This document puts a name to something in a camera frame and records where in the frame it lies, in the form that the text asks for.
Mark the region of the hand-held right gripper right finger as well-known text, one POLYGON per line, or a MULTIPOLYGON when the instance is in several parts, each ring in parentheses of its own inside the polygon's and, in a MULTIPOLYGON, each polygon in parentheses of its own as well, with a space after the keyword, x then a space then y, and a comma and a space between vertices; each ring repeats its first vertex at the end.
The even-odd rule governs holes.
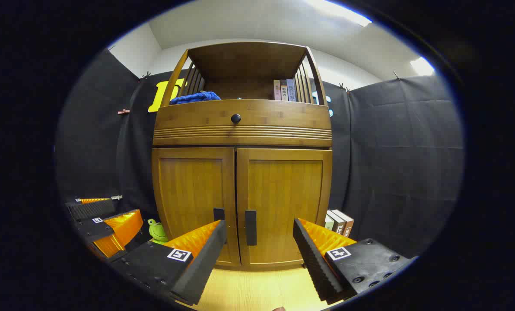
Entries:
POLYGON ((299 217, 293 238, 319 298, 327 303, 368 292, 413 262, 372 238, 355 241, 299 217))

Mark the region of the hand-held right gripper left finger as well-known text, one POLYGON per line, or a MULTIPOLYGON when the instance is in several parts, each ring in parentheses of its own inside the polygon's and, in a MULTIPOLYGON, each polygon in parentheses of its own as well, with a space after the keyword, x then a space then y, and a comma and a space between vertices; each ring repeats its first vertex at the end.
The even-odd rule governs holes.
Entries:
POLYGON ((226 239, 226 221, 217 220, 164 244, 141 244, 111 268, 155 297, 196 305, 226 239))

